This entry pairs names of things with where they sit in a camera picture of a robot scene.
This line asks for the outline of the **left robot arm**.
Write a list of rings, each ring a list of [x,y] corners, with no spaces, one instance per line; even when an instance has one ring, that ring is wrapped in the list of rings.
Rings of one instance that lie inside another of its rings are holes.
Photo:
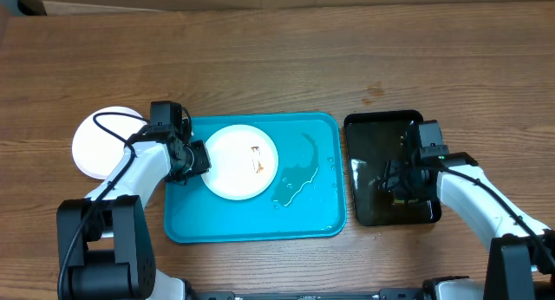
[[[194,299],[185,280],[158,269],[145,207],[164,179],[208,171],[203,141],[136,141],[113,172],[83,199],[57,209],[61,299]]]

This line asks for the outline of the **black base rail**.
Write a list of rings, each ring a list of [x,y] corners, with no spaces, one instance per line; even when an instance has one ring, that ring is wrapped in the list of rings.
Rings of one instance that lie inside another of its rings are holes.
[[[188,291],[186,300],[429,300],[421,288],[384,288],[362,292],[247,293]]]

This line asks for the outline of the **teal plastic serving tray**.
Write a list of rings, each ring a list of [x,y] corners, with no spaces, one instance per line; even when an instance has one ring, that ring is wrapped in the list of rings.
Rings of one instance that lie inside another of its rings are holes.
[[[249,125],[277,147],[277,175],[245,200],[212,192],[200,177],[166,184],[164,227],[180,244],[331,237],[347,220],[339,126],[322,112],[193,118],[194,137]]]

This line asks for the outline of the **green yellow sponge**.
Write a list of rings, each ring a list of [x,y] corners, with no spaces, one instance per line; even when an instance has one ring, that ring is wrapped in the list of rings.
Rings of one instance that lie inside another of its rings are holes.
[[[396,205],[400,204],[411,204],[411,203],[419,203],[420,199],[414,195],[409,194],[394,194],[392,198],[392,203]]]

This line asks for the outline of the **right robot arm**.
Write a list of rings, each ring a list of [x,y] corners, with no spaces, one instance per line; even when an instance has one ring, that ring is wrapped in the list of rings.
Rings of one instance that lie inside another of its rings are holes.
[[[554,230],[530,217],[486,177],[476,160],[452,153],[417,161],[389,161],[378,185],[406,203],[437,199],[455,211],[489,253],[486,280],[433,278],[423,299],[552,299],[554,283],[532,274],[554,274]]]

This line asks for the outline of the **black water tray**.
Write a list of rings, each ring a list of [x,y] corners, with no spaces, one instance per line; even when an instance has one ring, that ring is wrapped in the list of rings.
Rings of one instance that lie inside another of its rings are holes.
[[[384,164],[404,160],[402,137],[416,110],[350,114],[344,119],[350,184],[357,222],[363,226],[432,224],[441,218],[439,201],[396,205],[378,189]]]

